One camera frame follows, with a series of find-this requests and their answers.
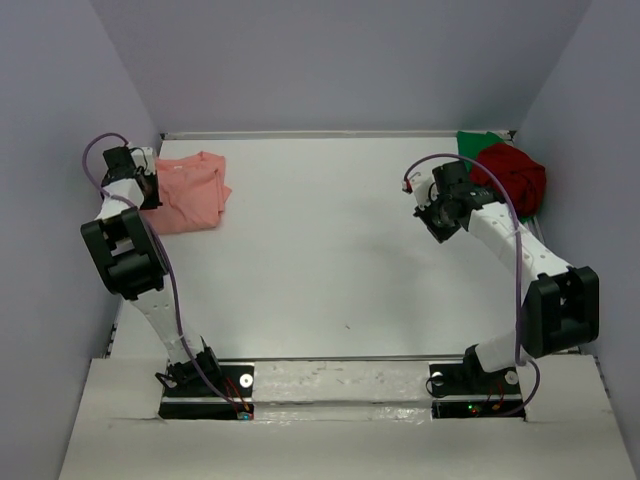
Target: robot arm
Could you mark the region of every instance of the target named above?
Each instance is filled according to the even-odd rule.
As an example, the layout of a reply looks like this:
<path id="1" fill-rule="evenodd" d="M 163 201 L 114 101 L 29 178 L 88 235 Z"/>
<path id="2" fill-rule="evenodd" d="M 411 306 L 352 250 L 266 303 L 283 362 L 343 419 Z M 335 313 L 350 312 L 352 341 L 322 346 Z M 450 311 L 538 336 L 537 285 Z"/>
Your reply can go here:
<path id="1" fill-rule="evenodd" d="M 155 233 L 139 209 L 160 205 L 155 155 L 151 148 L 116 147 L 103 154 L 108 171 L 95 220 L 81 227 L 82 237 L 107 289 L 135 306 L 147 318 L 167 349 L 168 374 L 158 374 L 166 387 L 199 380 L 183 340 L 212 381 L 221 376 L 213 351 L 187 326 L 178 332 L 174 298 L 166 287 L 167 261 Z"/>
<path id="2" fill-rule="evenodd" d="M 410 179 L 422 220 L 442 243 L 460 228 L 481 240 L 511 272 L 516 240 L 509 209 L 492 189 L 474 185 L 464 164 L 450 162 L 433 177 Z M 520 224 L 522 241 L 521 355 L 539 358 L 595 340 L 598 336 L 598 276 L 589 267 L 574 268 L 553 254 Z M 515 365 L 516 331 L 467 349 L 464 364 L 471 377 Z"/>

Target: white platform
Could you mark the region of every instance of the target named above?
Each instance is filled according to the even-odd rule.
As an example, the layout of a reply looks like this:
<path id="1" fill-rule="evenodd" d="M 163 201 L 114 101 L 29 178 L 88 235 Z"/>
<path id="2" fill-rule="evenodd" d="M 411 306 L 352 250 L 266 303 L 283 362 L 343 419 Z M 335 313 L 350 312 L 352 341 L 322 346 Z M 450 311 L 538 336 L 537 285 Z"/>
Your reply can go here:
<path id="1" fill-rule="evenodd" d="M 163 241 L 218 356 L 462 353 L 513 325 L 511 274 L 466 232 L 439 245 L 401 191 L 455 138 L 175 140 L 161 157 L 201 150 L 227 158 L 223 224 Z M 133 307 L 118 322 L 113 357 L 166 356 Z"/>
<path id="2" fill-rule="evenodd" d="M 266 405 L 256 407 L 253 422 L 165 421 L 155 418 L 161 388 L 153 379 L 163 366 L 160 359 L 94 360 L 61 480 L 635 478 L 591 357 L 540 360 L 542 386 L 528 422 L 431 420 L 426 364 L 417 362 L 381 362 L 384 376 L 367 374 L 378 368 L 371 365 L 323 371 L 317 381 L 323 405 L 355 399 L 354 407 L 274 412 Z M 259 395 L 308 400 L 308 390 L 299 388 L 309 381 L 300 376 L 305 368 L 258 363 L 255 386 L 267 389 Z M 526 395 L 532 375 L 519 373 Z M 405 392 L 412 408 L 377 415 L 379 406 L 361 402 L 369 390 L 365 398 L 372 401 L 379 392 L 385 400 L 391 398 L 385 391 Z"/>

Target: purple cable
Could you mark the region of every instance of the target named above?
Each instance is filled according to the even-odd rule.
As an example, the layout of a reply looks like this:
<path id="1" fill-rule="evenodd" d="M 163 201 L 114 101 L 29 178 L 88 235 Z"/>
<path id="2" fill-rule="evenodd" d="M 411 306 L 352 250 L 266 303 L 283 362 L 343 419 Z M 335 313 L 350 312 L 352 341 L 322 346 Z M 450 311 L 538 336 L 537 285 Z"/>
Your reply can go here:
<path id="1" fill-rule="evenodd" d="M 103 133 L 102 135 L 98 135 L 96 138 L 94 138 L 93 140 L 91 140 L 89 142 L 89 144 L 85 147 L 84 152 L 82 153 L 82 169 L 84 170 L 84 174 L 87 176 L 87 178 L 89 179 L 91 184 L 94 187 L 96 187 L 96 189 L 102 195 L 104 195 L 105 197 L 109 197 L 109 198 L 112 198 L 114 200 L 119 200 L 121 202 L 124 202 L 124 203 L 126 203 L 128 206 L 130 206 L 132 208 L 138 208 L 128 198 L 121 197 L 120 195 L 112 195 L 112 194 L 110 194 L 108 191 L 106 191 L 102 187 L 102 185 L 100 185 L 100 182 L 98 182 L 95 178 L 93 178 L 93 175 L 91 175 L 91 172 L 89 172 L 89 167 L 87 165 L 88 157 L 89 157 L 89 151 L 91 150 L 91 148 L 96 143 L 98 143 L 103 138 L 107 138 L 107 137 L 119 138 L 120 140 L 122 140 L 124 142 L 125 145 L 127 145 L 129 143 L 128 140 L 125 137 L 123 137 L 122 135 L 120 135 L 119 133 L 109 132 L 109 133 Z M 200 367 L 200 365 L 196 361 L 196 357 L 195 357 L 195 355 L 193 355 L 193 352 L 191 351 L 191 348 L 189 347 L 189 344 L 187 343 L 187 340 L 184 338 L 184 328 L 182 326 L 182 317 L 180 315 L 180 301 L 178 300 L 178 285 L 176 283 L 176 275 L 175 275 L 175 272 L 173 270 L 173 266 L 171 265 L 171 261 L 169 260 L 169 255 L 167 255 L 167 250 L 164 248 L 164 245 L 160 241 L 160 237 L 158 236 L 158 233 L 155 231 L 153 226 L 149 222 L 144 220 L 143 217 L 140 217 L 140 218 L 142 219 L 142 221 L 144 222 L 146 227 L 149 229 L 149 232 L 151 232 L 151 235 L 153 236 L 154 240 L 156 241 L 156 245 L 158 246 L 158 249 L 160 250 L 160 254 L 162 255 L 162 257 L 164 258 L 164 260 L 165 260 L 165 262 L 167 264 L 167 270 L 169 271 L 169 278 L 171 279 L 171 290 L 173 291 L 173 303 L 174 303 L 174 308 L 175 308 L 175 311 L 176 311 L 176 327 L 178 329 L 178 335 L 180 336 L 180 343 L 182 344 L 182 347 L 184 348 L 184 351 L 186 352 L 187 356 L 189 357 L 189 360 L 193 364 L 193 368 L 195 368 L 196 372 L 198 372 L 198 375 L 200 376 L 200 378 L 202 379 L 204 384 L 213 393 L 215 393 L 218 397 L 222 398 L 223 400 L 225 400 L 226 402 L 228 402 L 231 405 L 237 405 L 236 402 L 234 402 L 231 398 L 229 398 L 226 395 L 224 395 L 207 378 L 207 375 L 204 373 L 204 371 L 202 370 L 202 368 Z"/>
<path id="2" fill-rule="evenodd" d="M 509 208 L 509 216 L 511 217 L 511 220 L 513 221 L 513 228 L 514 228 L 514 233 L 515 233 L 515 237 L 516 237 L 516 345 L 515 345 L 515 363 L 517 366 L 522 367 L 526 364 L 526 362 L 523 362 L 522 359 L 520 358 L 520 349 L 521 349 L 521 342 L 522 342 L 522 238 L 520 236 L 520 222 L 518 220 L 518 214 L 516 213 L 516 209 L 513 205 L 513 202 L 511 201 L 511 198 L 509 197 L 509 193 L 507 192 L 507 190 L 504 188 L 504 185 L 502 185 L 502 182 L 500 182 L 500 180 L 498 180 L 498 177 L 496 177 L 493 172 L 491 172 L 487 167 L 485 167 L 484 165 L 482 165 L 480 162 L 478 162 L 477 160 L 474 160 L 472 158 L 468 158 L 462 155 L 456 155 L 455 153 L 436 153 L 434 155 L 428 155 L 424 158 L 421 158 L 420 160 L 418 160 L 417 162 L 413 163 L 405 172 L 403 180 L 405 185 L 407 185 L 407 187 L 409 187 L 410 183 L 409 183 L 409 175 L 411 175 L 411 172 L 420 164 L 427 162 L 429 160 L 434 160 L 436 158 L 454 158 L 456 160 L 463 160 L 465 162 L 469 162 L 473 165 L 475 165 L 476 167 L 480 168 L 482 171 L 484 171 L 489 178 L 493 181 L 493 183 L 498 187 L 498 189 L 500 190 L 500 192 L 502 193 L 502 196 L 504 197 L 505 202 L 507 203 L 507 207 Z M 538 387 L 540 386 L 540 369 L 538 368 L 538 366 L 536 365 L 536 363 L 533 360 L 529 360 L 528 361 L 531 365 L 533 365 L 533 368 L 536 371 L 536 382 L 533 386 L 533 390 L 531 391 L 531 394 L 529 395 L 529 397 L 518 407 L 514 408 L 513 410 L 511 410 L 510 412 L 507 412 L 506 414 L 502 414 L 501 416 L 508 416 L 511 415 L 513 413 L 519 412 L 520 410 L 522 410 L 524 407 L 526 407 L 529 402 L 531 402 L 531 400 L 533 400 L 533 397 L 535 396 L 536 392 L 538 391 Z"/>

